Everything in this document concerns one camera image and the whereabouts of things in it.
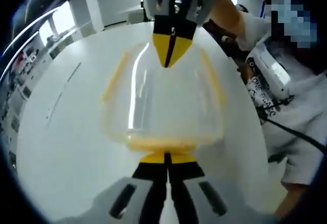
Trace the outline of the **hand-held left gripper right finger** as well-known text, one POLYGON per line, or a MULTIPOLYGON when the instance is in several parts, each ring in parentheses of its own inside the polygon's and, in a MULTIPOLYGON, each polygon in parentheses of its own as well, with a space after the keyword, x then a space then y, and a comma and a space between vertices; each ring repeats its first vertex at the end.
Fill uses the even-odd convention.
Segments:
POLYGON ((237 186, 206 175, 188 154, 169 153, 171 195, 180 223, 277 223, 250 207, 237 186))

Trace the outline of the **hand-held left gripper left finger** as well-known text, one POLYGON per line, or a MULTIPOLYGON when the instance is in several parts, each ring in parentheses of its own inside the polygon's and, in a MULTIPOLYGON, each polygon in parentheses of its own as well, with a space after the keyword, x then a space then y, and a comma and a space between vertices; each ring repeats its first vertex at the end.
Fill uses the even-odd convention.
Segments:
POLYGON ((100 192, 91 207, 58 223, 140 223, 149 200, 166 194, 167 165, 163 152, 143 156, 130 177, 122 177, 100 192))

